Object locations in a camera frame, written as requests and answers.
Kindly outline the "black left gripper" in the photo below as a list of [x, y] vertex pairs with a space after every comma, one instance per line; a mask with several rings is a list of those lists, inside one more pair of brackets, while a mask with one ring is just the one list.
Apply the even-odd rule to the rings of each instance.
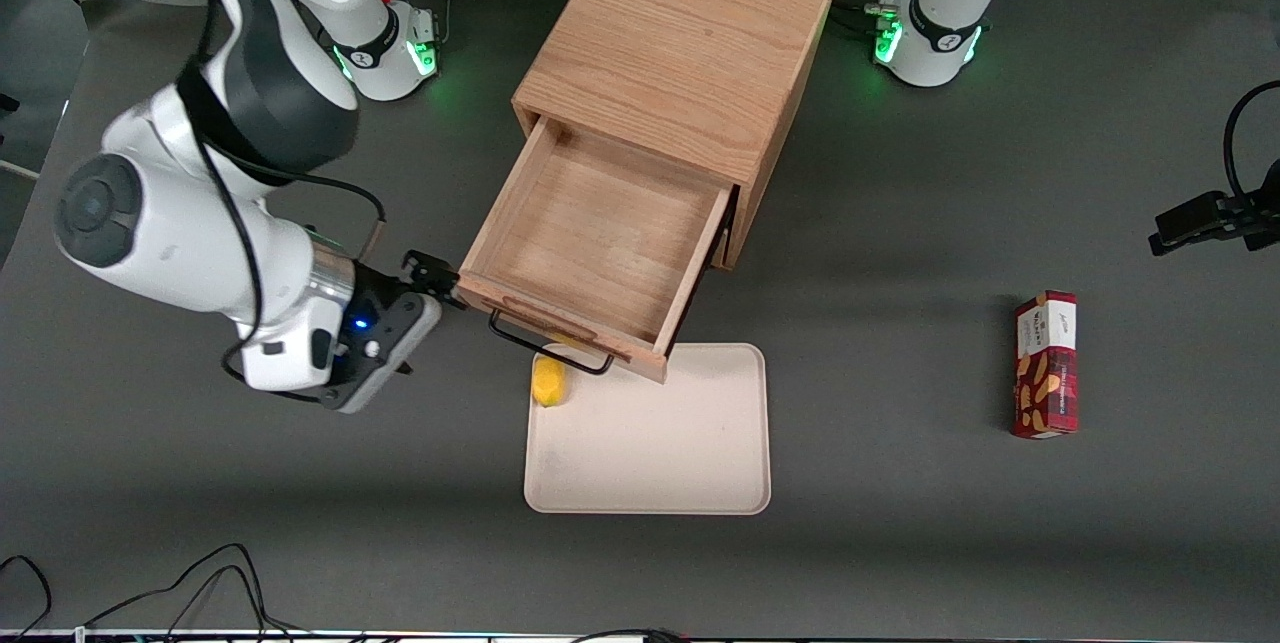
[[[1190, 245], [1243, 238], [1247, 250], [1279, 243], [1279, 168], [1275, 160], [1260, 188], [1236, 197], [1208, 191], [1157, 215], [1157, 228], [1148, 238], [1152, 255], [1162, 257]], [[1251, 218], [1242, 229], [1243, 208]]]

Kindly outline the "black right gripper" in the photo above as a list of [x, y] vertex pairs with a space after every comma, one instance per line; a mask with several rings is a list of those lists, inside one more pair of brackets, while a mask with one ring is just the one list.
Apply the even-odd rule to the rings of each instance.
[[[457, 270], [445, 260], [417, 250], [408, 250], [402, 269], [419, 295], [442, 306], [467, 311], [468, 305], [456, 295]], [[366, 265], [355, 265], [355, 288], [338, 332], [338, 365], [379, 360], [387, 362], [390, 351], [413, 323], [413, 297], [410, 287]]]

